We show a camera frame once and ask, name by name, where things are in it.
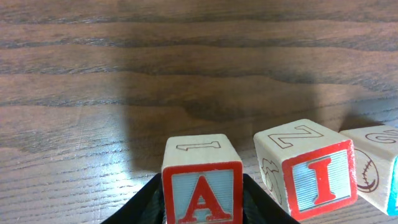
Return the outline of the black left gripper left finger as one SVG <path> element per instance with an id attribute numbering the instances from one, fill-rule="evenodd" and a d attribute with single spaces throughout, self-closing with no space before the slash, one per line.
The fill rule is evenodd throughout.
<path id="1" fill-rule="evenodd" d="M 101 224 L 163 224 L 164 194 L 161 174 L 146 183 L 117 212 Z"/>

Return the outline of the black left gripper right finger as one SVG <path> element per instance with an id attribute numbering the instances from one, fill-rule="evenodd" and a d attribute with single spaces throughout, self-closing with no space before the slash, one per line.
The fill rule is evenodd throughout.
<path id="1" fill-rule="evenodd" d="M 248 175 L 243 174 L 243 224 L 299 224 Z"/>

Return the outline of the red letter I block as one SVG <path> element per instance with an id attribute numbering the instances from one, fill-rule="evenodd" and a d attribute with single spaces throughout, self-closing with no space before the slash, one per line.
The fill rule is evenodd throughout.
<path id="1" fill-rule="evenodd" d="M 358 199 L 353 141 L 309 119 L 256 133 L 262 180 L 276 203 L 297 221 Z"/>

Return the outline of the red letter A block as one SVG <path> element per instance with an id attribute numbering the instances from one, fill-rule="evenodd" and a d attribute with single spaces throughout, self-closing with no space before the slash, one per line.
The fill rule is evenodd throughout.
<path id="1" fill-rule="evenodd" d="M 224 134 L 175 136 L 161 169 L 167 223 L 242 223 L 243 162 Z"/>

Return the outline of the blue number 2 block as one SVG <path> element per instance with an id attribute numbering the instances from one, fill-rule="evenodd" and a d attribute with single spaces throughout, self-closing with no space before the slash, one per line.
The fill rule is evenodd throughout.
<path id="1" fill-rule="evenodd" d="M 353 140 L 358 195 L 397 215 L 397 128 L 380 125 L 340 132 Z"/>

